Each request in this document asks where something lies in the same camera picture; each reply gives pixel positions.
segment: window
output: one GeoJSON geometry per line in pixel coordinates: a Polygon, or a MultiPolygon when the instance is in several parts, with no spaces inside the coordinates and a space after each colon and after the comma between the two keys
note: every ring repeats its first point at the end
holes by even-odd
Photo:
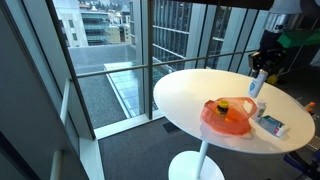
{"type": "Polygon", "coordinates": [[[78,41],[78,38],[77,38],[77,34],[76,34],[76,33],[72,33],[72,36],[73,36],[73,40],[78,41]]]}
{"type": "Polygon", "coordinates": [[[72,20],[69,20],[69,25],[70,25],[71,28],[74,28],[74,24],[73,24],[72,20]]]}

